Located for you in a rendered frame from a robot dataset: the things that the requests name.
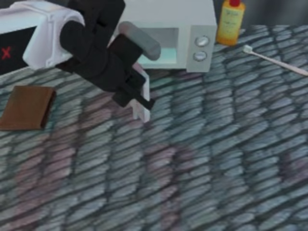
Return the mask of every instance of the table surface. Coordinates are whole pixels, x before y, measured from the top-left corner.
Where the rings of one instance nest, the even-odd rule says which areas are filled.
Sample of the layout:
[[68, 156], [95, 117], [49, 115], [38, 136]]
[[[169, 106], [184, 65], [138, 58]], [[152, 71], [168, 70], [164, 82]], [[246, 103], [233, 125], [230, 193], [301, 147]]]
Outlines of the table surface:
[[306, 231], [308, 26], [252, 26], [207, 74], [149, 71], [144, 125], [76, 75], [0, 79], [55, 87], [44, 131], [0, 133], [0, 231]]

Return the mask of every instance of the white toothbrush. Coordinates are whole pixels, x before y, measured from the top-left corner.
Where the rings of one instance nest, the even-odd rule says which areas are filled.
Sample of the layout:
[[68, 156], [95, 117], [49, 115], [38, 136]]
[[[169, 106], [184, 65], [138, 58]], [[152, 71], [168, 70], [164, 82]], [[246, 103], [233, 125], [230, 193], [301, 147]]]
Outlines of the white toothbrush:
[[262, 58], [262, 59], [265, 59], [265, 60], [267, 60], [267, 61], [270, 61], [270, 62], [272, 62], [272, 63], [274, 63], [274, 64], [277, 64], [277, 65], [279, 65], [279, 66], [282, 66], [282, 67], [284, 67], [284, 68], [287, 68], [287, 69], [289, 69], [289, 70], [291, 70], [291, 71], [293, 71], [293, 72], [295, 72], [295, 73], [298, 73], [298, 74], [300, 74], [300, 75], [308, 76], [308, 71], [305, 71], [305, 70], [303, 70], [303, 69], [300, 69], [300, 68], [298, 68], [298, 67], [296, 67], [296, 66], [292, 66], [292, 65], [289, 65], [289, 64], [280, 62], [280, 61], [275, 60], [275, 59], [271, 59], [271, 58], [266, 57], [266, 56], [264, 56], [264, 55], [262, 55], [262, 54], [255, 53], [255, 52], [253, 51], [253, 48], [252, 48], [251, 46], [245, 45], [243, 51], [244, 51], [245, 53], [247, 53], [247, 54], [255, 55], [255, 56], [257, 56], [257, 57], [260, 57], [260, 58]]

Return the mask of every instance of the brown book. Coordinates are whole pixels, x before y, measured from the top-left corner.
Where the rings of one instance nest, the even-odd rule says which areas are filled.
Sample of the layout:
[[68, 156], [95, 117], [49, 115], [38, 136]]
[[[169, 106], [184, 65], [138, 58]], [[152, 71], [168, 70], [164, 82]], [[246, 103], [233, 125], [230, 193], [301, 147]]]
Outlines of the brown book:
[[50, 87], [15, 86], [0, 118], [0, 130], [45, 128], [55, 96]]

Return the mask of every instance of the bottle label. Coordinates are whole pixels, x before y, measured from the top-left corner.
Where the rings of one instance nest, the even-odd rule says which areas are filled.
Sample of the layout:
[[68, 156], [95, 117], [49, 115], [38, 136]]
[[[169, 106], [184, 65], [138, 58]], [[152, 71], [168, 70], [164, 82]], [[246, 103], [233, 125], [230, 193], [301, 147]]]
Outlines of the bottle label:
[[237, 38], [243, 16], [244, 11], [228, 8], [222, 9], [218, 34], [226, 39]]

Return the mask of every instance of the white microwave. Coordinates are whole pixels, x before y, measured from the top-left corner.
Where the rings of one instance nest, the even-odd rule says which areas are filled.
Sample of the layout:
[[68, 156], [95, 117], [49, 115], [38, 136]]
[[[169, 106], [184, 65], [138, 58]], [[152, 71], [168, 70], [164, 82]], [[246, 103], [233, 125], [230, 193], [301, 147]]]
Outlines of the white microwave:
[[161, 56], [142, 56], [144, 69], [208, 72], [216, 39], [213, 0], [125, 0], [120, 19], [144, 30], [161, 45]]

